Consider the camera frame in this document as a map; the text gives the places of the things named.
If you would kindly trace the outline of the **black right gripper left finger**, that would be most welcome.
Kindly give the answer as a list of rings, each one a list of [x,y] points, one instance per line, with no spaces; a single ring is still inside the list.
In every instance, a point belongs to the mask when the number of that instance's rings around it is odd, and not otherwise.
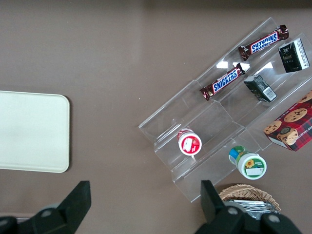
[[[74,234],[91,207],[89,181],[81,181],[57,206],[18,225],[19,234]]]

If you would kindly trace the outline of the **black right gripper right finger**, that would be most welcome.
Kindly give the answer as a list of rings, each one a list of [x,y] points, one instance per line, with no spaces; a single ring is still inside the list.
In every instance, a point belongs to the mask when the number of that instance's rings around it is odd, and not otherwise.
[[[235,206],[226,206],[209,180],[201,181],[201,207],[206,223],[197,234],[260,234],[260,222]]]

